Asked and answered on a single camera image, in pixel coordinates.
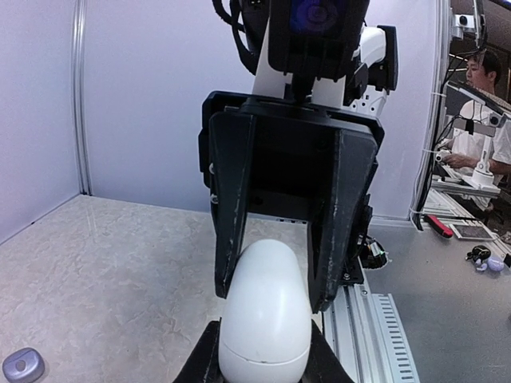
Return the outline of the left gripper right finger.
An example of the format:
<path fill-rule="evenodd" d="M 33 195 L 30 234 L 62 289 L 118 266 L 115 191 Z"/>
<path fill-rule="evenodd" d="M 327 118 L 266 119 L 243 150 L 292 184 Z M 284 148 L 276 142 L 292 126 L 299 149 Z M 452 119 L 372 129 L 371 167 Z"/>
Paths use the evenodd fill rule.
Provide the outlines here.
<path fill-rule="evenodd" d="M 311 322 L 311 345 L 301 382 L 353 383 L 315 321 Z"/>

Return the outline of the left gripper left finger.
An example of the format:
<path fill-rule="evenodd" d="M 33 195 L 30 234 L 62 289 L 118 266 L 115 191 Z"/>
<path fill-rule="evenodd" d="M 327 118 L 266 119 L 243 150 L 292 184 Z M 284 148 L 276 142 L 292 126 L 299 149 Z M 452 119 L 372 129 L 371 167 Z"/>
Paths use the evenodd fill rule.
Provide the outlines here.
<path fill-rule="evenodd" d="M 214 383 L 222 381 L 219 365 L 220 321 L 207 324 L 174 383 Z"/>

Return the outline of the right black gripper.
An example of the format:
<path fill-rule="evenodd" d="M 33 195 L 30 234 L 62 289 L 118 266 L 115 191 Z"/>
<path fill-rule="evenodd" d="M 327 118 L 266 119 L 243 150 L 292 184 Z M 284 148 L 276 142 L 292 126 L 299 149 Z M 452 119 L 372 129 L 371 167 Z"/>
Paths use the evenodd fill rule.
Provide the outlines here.
<path fill-rule="evenodd" d="M 378 167 L 383 137 L 374 118 L 270 97 L 210 93 L 202 105 L 199 161 L 204 184 L 213 186 L 217 198 L 216 295 L 228 295 L 248 211 L 295 221 L 309 216 L 309 302 L 315 314 L 326 310 L 339 288 L 357 208 Z"/>

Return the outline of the white earbud charging case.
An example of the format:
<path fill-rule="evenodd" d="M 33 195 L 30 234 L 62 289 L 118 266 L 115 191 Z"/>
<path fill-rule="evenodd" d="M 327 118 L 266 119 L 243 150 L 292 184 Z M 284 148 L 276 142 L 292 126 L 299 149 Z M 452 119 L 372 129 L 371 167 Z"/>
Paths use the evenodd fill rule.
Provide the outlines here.
<path fill-rule="evenodd" d="M 236 265 L 220 322 L 227 382 L 298 382 L 311 348 L 311 307 L 295 252 L 262 239 Z"/>

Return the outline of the purple earbud charging case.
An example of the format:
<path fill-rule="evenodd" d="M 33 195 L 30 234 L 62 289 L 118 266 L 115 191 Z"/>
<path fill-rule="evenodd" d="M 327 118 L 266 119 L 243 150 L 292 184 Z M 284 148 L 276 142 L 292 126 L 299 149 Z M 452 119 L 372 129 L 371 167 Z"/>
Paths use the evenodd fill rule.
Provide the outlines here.
<path fill-rule="evenodd" d="M 11 383 L 35 382 L 45 371 L 42 355 L 31 347 L 13 352 L 2 363 L 3 375 Z"/>

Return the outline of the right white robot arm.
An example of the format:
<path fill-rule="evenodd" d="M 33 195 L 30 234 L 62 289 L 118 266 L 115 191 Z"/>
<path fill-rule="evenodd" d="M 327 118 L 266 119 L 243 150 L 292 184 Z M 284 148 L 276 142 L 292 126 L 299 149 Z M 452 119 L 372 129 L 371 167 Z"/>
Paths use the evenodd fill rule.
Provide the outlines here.
<path fill-rule="evenodd" d="M 307 225 L 308 290 L 326 310 L 359 267 L 370 184 L 398 83 L 393 26 L 369 27 L 366 1 L 216 1 L 250 93 L 202 105 L 200 171 L 216 233 L 215 291 L 226 298 L 251 213 Z"/>

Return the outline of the grey tray on bench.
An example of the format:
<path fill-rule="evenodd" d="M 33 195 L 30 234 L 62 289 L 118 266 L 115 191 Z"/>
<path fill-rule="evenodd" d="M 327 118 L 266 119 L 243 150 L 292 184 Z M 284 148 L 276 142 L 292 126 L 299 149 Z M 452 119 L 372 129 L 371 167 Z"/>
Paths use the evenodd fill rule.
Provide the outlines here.
<path fill-rule="evenodd" d="M 458 239 L 494 241 L 497 236 L 483 226 L 450 224 L 450 228 Z"/>

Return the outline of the aluminium front rail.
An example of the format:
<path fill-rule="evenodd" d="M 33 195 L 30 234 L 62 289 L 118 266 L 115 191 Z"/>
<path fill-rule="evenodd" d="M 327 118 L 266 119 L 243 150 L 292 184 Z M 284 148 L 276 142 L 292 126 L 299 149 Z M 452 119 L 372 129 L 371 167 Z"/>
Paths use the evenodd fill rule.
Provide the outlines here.
<path fill-rule="evenodd" d="M 355 382 L 420 382 L 391 294 L 366 283 L 341 286 L 323 312 L 323 335 Z"/>

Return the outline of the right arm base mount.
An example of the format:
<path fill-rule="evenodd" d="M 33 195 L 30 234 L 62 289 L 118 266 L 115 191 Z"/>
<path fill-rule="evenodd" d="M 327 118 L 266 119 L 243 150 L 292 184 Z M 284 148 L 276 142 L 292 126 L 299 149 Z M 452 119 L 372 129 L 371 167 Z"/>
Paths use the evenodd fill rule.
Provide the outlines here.
<path fill-rule="evenodd" d="M 351 238 L 340 276 L 341 286 L 364 283 L 364 270 L 378 270 L 388 263 L 388 252 L 373 236 L 357 230 Z"/>

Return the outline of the red handled tool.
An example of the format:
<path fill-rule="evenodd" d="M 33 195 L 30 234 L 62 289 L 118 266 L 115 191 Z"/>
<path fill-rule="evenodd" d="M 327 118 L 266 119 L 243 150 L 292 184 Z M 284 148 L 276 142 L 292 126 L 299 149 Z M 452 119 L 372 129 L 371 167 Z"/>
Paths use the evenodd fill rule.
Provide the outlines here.
<path fill-rule="evenodd" d="M 442 238 L 451 239 L 454 236 L 453 230 L 445 225 L 436 215 L 426 214 L 423 216 L 423 220 Z"/>

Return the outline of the right aluminium corner post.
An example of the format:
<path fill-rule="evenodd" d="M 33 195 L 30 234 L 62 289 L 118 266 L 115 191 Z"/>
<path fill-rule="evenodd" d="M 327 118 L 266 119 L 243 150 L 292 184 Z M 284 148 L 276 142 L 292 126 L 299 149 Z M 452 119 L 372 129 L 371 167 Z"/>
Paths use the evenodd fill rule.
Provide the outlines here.
<path fill-rule="evenodd" d="M 410 205 L 410 221 L 419 230 L 423 230 L 422 213 L 430 191 L 434 169 L 434 146 L 441 124 L 445 104 L 445 81 L 450 67 L 450 43 L 452 41 L 451 1 L 435 1 L 435 40 L 434 75 L 430 94 L 430 110 L 426 125 L 426 136 L 422 147 L 422 156 L 414 185 L 414 196 Z"/>

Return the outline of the aluminium corner post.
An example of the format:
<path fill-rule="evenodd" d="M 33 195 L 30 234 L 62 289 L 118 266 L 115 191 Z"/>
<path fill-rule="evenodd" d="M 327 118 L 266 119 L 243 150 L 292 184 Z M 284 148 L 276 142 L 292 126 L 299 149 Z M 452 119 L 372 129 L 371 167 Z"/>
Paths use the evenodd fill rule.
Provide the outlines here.
<path fill-rule="evenodd" d="M 77 0 L 73 12 L 72 31 L 72 102 L 73 126 L 77 153 L 77 172 L 80 193 L 92 195 L 85 126 L 85 17 L 87 1 Z"/>
<path fill-rule="evenodd" d="M 419 230 L 423 230 L 422 213 L 430 191 L 434 169 L 434 146 L 441 124 L 445 104 L 445 81 L 450 67 L 450 43 L 452 41 L 451 1 L 435 1 L 435 40 L 434 75 L 430 94 L 430 110 L 426 125 L 426 136 L 422 147 L 422 156 L 414 185 L 414 196 L 410 205 L 410 221 Z"/>

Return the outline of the left aluminium corner post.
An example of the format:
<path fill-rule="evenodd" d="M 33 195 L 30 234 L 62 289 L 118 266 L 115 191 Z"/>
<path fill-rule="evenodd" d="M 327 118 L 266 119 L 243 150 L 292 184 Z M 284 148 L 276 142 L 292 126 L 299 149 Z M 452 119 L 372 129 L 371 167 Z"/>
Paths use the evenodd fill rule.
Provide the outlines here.
<path fill-rule="evenodd" d="M 73 12 L 72 31 L 72 102 L 73 126 L 77 153 L 77 172 L 80 193 L 92 195 L 85 126 L 85 17 L 87 1 L 77 0 Z"/>

